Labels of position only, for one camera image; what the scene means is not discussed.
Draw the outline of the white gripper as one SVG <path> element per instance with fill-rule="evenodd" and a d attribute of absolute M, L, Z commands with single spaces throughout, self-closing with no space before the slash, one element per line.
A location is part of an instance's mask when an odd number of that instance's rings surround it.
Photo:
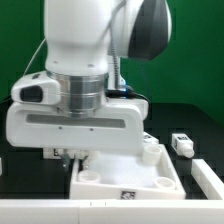
<path fill-rule="evenodd" d="M 89 151 L 140 153 L 147 114 L 148 103 L 142 99 L 110 99 L 82 119 L 66 117 L 53 106 L 15 102 L 7 112 L 6 138 L 15 147 L 85 150 L 82 166 L 88 167 Z M 62 151 L 60 158 L 68 171 L 69 154 Z"/>

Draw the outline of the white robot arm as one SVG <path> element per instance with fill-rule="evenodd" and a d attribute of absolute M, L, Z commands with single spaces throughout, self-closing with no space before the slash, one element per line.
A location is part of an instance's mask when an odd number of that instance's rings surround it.
<path fill-rule="evenodd" d="M 166 0 L 45 0 L 45 68 L 11 90 L 14 147 L 137 155 L 148 103 L 118 81 L 120 57 L 151 60 L 172 29 Z"/>

